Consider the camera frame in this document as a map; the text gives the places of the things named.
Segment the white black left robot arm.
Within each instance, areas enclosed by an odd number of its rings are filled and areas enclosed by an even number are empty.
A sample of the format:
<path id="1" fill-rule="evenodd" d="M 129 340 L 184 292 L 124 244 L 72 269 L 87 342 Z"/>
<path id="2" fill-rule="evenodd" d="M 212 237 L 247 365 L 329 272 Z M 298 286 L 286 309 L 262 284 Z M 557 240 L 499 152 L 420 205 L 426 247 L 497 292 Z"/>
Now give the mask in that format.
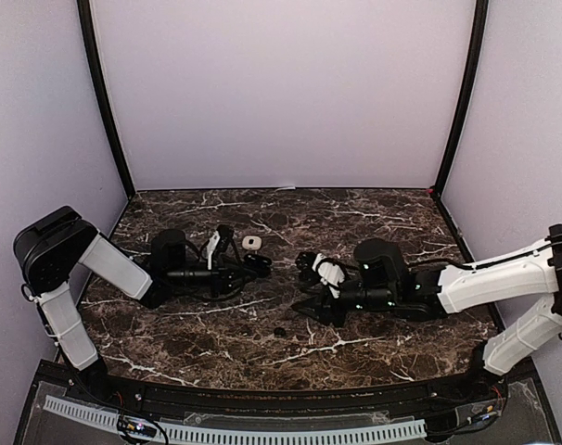
<path id="1" fill-rule="evenodd" d="M 224 224 L 201 247 L 181 230 L 163 230 L 151 240 L 147 257 L 137 261 L 69 206 L 22 229 L 14 238 L 13 253 L 24 298 L 36 306 L 66 364 L 82 373 L 78 387 L 95 404 L 109 403 L 115 385 L 95 369 L 103 360 L 79 312 L 92 278 L 156 309 L 175 296 L 227 301 L 270 272 L 268 261 L 239 254 L 234 231 Z"/>

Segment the black frame post left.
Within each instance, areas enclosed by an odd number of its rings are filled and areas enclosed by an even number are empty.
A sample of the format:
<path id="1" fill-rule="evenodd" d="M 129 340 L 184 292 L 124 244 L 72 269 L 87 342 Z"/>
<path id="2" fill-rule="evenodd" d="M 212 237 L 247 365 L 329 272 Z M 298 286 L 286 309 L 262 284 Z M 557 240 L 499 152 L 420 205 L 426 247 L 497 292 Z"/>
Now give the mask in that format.
<path id="1" fill-rule="evenodd" d="M 92 4 L 89 0 L 77 0 L 76 4 L 83 38 L 83 46 L 100 118 L 122 188 L 127 199 L 130 200 L 135 196 L 136 190 L 130 169 L 125 159 L 124 150 L 122 148 L 121 139 L 118 134 L 116 121 L 109 99 L 108 86 L 102 68 L 94 19 L 92 17 Z"/>

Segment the black frame post right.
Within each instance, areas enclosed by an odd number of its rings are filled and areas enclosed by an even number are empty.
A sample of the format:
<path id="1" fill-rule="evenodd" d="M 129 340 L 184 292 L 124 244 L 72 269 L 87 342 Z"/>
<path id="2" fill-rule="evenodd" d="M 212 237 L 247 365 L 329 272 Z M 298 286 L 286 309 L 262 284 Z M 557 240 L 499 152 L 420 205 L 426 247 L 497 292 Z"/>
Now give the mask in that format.
<path id="1" fill-rule="evenodd" d="M 451 129 L 441 159 L 441 165 L 438 170 L 435 184 L 432 186 L 432 196 L 435 200 L 441 200 L 453 167 L 456 151 L 462 137 L 479 66 L 479 58 L 486 28 L 488 10 L 488 0 L 477 0 L 475 2 L 474 16 L 461 87 L 454 110 Z"/>

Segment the black earbud charging case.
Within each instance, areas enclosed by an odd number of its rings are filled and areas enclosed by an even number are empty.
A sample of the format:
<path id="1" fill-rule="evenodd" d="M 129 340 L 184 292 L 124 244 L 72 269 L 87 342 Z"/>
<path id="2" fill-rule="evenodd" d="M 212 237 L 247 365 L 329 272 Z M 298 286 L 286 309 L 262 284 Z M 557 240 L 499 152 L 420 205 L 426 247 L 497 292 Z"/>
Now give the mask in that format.
<path id="1" fill-rule="evenodd" d="M 243 257 L 243 266 L 250 273 L 259 278 L 266 278 L 271 274 L 273 261 L 257 253 L 248 253 Z"/>

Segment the black frame post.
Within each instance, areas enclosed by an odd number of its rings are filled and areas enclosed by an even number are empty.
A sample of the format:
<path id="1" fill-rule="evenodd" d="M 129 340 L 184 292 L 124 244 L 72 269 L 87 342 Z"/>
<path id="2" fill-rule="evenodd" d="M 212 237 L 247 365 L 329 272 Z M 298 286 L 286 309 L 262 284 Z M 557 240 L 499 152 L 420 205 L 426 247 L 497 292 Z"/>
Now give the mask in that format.
<path id="1" fill-rule="evenodd" d="M 122 148 L 121 139 L 118 134 L 116 121 L 109 99 L 108 86 L 102 68 L 94 19 L 92 17 L 92 4 L 89 0 L 77 0 L 76 4 L 83 38 L 83 46 L 100 118 L 122 188 L 127 199 L 130 200 L 135 196 L 136 190 L 130 169 L 125 159 L 124 150 Z"/>
<path id="2" fill-rule="evenodd" d="M 432 196 L 435 200 L 441 200 L 453 167 L 456 151 L 462 137 L 479 66 L 479 58 L 486 28 L 488 10 L 488 0 L 477 0 L 475 2 L 474 16 L 461 87 L 454 110 L 451 129 L 441 159 L 441 165 L 438 170 L 435 184 L 432 186 Z"/>

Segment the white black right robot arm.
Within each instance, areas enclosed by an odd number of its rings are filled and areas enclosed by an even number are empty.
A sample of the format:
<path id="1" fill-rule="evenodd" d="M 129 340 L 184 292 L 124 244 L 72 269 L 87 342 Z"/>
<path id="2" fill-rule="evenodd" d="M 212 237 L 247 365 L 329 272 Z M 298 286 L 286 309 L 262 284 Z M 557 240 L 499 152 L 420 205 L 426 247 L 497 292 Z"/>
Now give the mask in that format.
<path id="1" fill-rule="evenodd" d="M 493 377 L 506 375 L 554 337 L 562 339 L 562 224 L 547 237 L 508 255 L 460 263 L 431 259 L 405 261 L 397 244 L 369 238 L 353 251 L 352 267 L 321 253 L 305 251 L 296 265 L 308 299 L 293 311 L 323 325 L 342 327 L 348 312 L 389 312 L 409 321 L 433 321 L 500 300 L 537 296 L 502 333 L 474 351 L 472 370 L 457 383 L 467 402 L 492 389 Z M 322 288 L 311 293 L 311 288 Z"/>

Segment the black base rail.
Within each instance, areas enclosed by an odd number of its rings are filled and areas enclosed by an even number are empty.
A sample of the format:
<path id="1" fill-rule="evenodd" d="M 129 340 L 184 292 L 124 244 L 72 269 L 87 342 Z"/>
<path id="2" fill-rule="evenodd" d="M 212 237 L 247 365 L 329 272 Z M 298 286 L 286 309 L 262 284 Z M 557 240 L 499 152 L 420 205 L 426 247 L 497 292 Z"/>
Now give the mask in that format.
<path id="1" fill-rule="evenodd" d="M 91 387 L 136 413 L 322 415 L 387 411 L 438 413 L 506 393 L 505 377 L 454 375 L 409 384 L 340 390 L 256 391 L 191 388 L 105 374 Z"/>

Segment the white earbud charging case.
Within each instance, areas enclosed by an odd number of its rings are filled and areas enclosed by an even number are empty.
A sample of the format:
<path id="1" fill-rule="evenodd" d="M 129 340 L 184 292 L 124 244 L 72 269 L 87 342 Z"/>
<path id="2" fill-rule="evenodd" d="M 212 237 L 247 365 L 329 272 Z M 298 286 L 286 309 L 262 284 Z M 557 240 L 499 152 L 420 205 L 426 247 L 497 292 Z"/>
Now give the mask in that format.
<path id="1" fill-rule="evenodd" d="M 256 235 L 246 235 L 242 239 L 242 248 L 248 251 L 258 251 L 262 247 L 262 239 Z"/>

